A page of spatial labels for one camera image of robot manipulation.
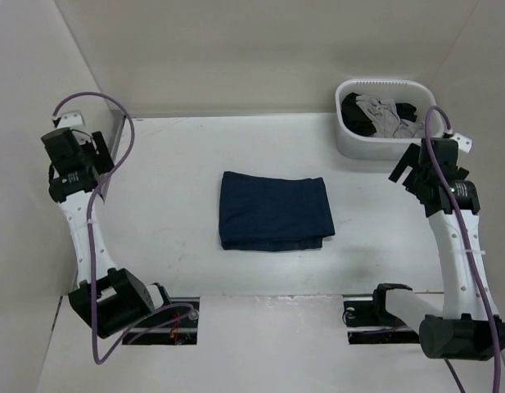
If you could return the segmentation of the grey white garment in basket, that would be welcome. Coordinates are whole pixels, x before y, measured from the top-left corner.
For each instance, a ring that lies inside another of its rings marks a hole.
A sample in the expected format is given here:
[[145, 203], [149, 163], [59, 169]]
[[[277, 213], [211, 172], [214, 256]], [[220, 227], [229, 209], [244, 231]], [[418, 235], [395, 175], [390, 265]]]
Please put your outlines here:
[[424, 123], [417, 120], [417, 108], [412, 104], [369, 95], [358, 95], [355, 103], [372, 122], [377, 138], [420, 138], [424, 134]]

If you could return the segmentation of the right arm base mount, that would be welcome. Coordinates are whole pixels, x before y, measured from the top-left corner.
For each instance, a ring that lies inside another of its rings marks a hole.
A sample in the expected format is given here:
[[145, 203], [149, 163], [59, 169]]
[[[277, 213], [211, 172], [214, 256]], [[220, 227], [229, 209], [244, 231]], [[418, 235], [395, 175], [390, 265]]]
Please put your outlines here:
[[385, 311], [376, 312], [370, 295], [344, 296], [342, 321], [350, 345], [418, 344], [419, 336], [405, 323]]

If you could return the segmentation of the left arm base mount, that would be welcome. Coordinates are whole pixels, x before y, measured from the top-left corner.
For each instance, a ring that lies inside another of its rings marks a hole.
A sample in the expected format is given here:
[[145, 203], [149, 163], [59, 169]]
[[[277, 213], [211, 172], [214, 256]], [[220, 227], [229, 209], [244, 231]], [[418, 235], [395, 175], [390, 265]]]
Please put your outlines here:
[[172, 298], [173, 303], [188, 303], [195, 313], [173, 323], [187, 308], [174, 307], [144, 319], [123, 339], [124, 346], [192, 346], [197, 343], [200, 298]]

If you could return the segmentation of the left aluminium table rail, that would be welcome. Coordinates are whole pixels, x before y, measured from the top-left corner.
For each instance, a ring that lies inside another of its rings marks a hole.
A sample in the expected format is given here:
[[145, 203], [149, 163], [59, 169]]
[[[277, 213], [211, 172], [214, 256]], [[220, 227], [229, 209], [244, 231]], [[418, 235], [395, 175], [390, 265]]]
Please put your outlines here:
[[[123, 115], [121, 110], [110, 110], [110, 113], [113, 118], [113, 128], [111, 131], [111, 135], [108, 137], [108, 140], [106, 141], [109, 152], [113, 158], [113, 161], [115, 161], [116, 157], [118, 156], [118, 150], [119, 150], [119, 144], [120, 144], [120, 139], [124, 131], [124, 125], [125, 125], [125, 115]], [[108, 193], [108, 188], [109, 188], [110, 180], [107, 180], [105, 185], [102, 186], [101, 188], [101, 197], [103, 199], [106, 199], [106, 195]], [[76, 270], [76, 275], [75, 275], [75, 284], [74, 288], [78, 287], [77, 283], [77, 270]]]

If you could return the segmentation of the dark blue denim trousers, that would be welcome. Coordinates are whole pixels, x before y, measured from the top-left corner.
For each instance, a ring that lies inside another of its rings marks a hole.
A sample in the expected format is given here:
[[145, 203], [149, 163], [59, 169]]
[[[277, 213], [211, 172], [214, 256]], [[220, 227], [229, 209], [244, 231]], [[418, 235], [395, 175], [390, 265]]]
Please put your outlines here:
[[223, 173], [219, 237], [224, 250], [316, 250], [335, 234], [322, 178], [290, 180]]

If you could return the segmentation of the white plastic laundry basket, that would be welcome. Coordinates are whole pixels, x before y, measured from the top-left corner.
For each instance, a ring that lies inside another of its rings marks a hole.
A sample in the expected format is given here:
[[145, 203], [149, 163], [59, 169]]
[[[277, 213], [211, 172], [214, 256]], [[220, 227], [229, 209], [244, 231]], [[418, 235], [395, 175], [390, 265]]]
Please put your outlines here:
[[336, 144], [343, 156], [358, 160], [396, 161], [410, 144], [419, 144], [421, 139], [363, 137], [351, 132], [341, 114], [341, 104], [350, 93], [367, 94], [378, 99], [389, 98], [395, 102], [409, 103], [417, 108], [420, 121], [425, 119], [427, 109], [436, 104], [431, 90], [412, 80], [361, 78], [348, 79], [340, 84], [335, 91]]

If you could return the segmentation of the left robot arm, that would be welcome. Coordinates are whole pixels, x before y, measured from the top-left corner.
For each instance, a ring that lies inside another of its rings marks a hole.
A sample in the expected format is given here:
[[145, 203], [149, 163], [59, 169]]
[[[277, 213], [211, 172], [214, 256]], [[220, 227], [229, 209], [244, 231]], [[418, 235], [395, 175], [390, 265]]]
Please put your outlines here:
[[117, 266], [106, 249], [96, 208], [104, 200], [97, 186], [114, 164], [99, 132], [90, 141], [77, 139], [75, 127], [42, 136], [50, 158], [48, 191], [69, 225], [77, 260], [75, 288], [68, 297], [73, 311], [101, 338], [145, 318], [159, 327], [171, 322], [174, 306], [160, 284], [158, 296], [127, 269]]

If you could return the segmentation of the black garment in basket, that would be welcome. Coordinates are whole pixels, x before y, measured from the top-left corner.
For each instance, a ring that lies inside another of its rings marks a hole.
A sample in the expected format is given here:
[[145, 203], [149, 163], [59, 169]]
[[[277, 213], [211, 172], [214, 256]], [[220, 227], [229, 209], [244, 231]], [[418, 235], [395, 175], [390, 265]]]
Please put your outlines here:
[[341, 102], [340, 113], [343, 122], [347, 129], [358, 136], [376, 138], [375, 127], [355, 103], [355, 98], [358, 95], [360, 94], [350, 93]]

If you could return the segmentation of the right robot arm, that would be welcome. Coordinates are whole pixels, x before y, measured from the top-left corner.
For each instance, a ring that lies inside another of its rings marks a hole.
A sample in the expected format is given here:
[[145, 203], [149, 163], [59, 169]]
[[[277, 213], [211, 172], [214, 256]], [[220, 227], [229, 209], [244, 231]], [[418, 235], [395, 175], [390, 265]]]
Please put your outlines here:
[[435, 236], [444, 286], [442, 309], [426, 303], [404, 284], [381, 283], [373, 292], [369, 311], [382, 324], [394, 318], [419, 336], [430, 359], [486, 361], [494, 357], [491, 327], [505, 349], [501, 320], [486, 282], [479, 243], [480, 203], [468, 172], [458, 167], [458, 143], [452, 139], [422, 139], [411, 144], [390, 181], [411, 171], [403, 185], [425, 209]]

